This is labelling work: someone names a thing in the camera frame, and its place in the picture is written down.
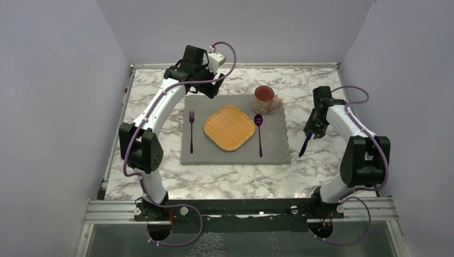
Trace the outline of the purple iridescent knife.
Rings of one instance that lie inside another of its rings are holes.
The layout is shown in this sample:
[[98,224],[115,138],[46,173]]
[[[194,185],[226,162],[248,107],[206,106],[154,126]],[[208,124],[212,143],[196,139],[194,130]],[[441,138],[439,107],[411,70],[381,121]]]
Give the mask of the purple iridescent knife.
[[299,155],[298,155],[299,157],[302,157],[302,156],[304,155],[304,153],[305,153],[305,151],[306,151],[306,149],[307,149],[308,143],[309,143],[310,139],[312,138],[312,135],[313,135],[313,134],[310,133],[310,132],[307,133],[306,138],[305,138],[305,141],[304,141],[304,143],[303,143],[303,145],[302,145],[302,147],[301,147],[301,150],[300,150],[300,152],[299,152]]

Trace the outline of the purple iridescent fork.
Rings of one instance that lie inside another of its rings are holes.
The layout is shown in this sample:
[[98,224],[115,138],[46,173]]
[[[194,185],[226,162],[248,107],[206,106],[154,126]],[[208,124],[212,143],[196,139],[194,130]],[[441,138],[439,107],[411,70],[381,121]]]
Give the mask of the purple iridescent fork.
[[190,140],[190,153],[193,154],[193,123],[195,121],[195,115],[194,115],[194,111],[193,110],[190,110],[189,111],[189,122],[190,122],[190,125],[191,125],[191,133],[190,133],[190,136],[191,136],[191,140]]

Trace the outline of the grey scalloped cloth placemat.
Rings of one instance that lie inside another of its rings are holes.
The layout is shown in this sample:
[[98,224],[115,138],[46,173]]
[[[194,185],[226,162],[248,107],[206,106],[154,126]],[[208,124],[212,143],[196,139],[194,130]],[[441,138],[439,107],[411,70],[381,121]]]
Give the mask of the grey scalloped cloth placemat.
[[[250,119],[253,111],[254,96],[217,95],[210,99],[204,95],[185,97],[184,125],[181,147],[182,165],[279,165],[291,162],[284,108],[272,110],[264,115],[261,125],[263,157],[259,156],[258,128],[254,135],[239,149],[226,152],[217,147],[206,135],[203,126],[206,120],[219,109],[234,106]],[[189,111],[193,110],[193,154],[190,153],[191,125]]]

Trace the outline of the purple iridescent spoon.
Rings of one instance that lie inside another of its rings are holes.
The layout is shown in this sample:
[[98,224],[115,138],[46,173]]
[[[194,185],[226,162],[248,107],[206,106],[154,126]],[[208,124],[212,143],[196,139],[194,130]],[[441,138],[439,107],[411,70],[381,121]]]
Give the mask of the purple iridescent spoon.
[[263,157],[262,151],[262,142],[261,142],[261,125],[263,124],[263,117],[260,114],[256,114],[254,117],[254,123],[258,127],[258,135],[259,135],[259,156]]

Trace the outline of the pink patterned cup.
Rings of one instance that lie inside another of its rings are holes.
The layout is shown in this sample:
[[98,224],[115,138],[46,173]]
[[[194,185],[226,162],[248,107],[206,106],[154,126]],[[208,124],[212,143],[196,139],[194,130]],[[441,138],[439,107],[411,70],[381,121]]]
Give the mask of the pink patterned cup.
[[253,111],[259,115],[266,115],[272,110],[279,109],[282,100],[279,99],[274,90],[269,86],[259,86],[254,91]]

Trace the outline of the woven yellow wicker tray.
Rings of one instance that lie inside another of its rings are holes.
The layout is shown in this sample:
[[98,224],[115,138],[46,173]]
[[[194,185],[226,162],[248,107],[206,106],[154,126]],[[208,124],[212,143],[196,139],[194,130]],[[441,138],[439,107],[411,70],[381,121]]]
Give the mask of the woven yellow wicker tray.
[[237,107],[226,106],[206,120],[203,130],[221,150],[233,152],[254,135],[255,125]]

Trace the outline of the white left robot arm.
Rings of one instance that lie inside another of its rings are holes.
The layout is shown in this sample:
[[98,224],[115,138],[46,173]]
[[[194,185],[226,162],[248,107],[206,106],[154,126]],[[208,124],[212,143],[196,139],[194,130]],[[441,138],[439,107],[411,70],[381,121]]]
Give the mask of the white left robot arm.
[[156,220],[165,218],[168,193],[165,190],[159,166],[163,149],[158,136],[176,104],[187,93],[203,93],[214,98],[226,78],[217,70],[225,63],[226,56],[216,51],[218,44],[209,49],[187,45],[182,59],[164,71],[158,92],[145,110],[131,123],[119,127],[123,173],[126,177],[137,176],[143,198],[149,202],[148,213]]

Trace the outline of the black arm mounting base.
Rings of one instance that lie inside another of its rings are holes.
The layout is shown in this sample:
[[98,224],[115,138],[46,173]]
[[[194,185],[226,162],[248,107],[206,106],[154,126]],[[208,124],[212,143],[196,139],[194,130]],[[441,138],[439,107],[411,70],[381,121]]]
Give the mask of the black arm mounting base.
[[135,202],[134,220],[174,233],[307,232],[308,223],[343,218],[337,204],[311,198],[169,200],[163,208]]

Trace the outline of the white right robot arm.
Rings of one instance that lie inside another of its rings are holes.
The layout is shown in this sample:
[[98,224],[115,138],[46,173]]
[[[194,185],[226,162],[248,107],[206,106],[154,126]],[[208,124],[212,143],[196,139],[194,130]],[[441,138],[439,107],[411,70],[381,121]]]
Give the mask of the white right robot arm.
[[306,139],[300,151],[305,152],[311,139],[323,138],[328,126],[346,142],[339,175],[312,194],[315,200],[309,203],[309,212],[317,218],[354,192],[382,189],[389,179],[389,138],[370,131],[352,112],[353,103],[334,98],[333,92],[329,86],[313,90],[314,108],[304,127]]

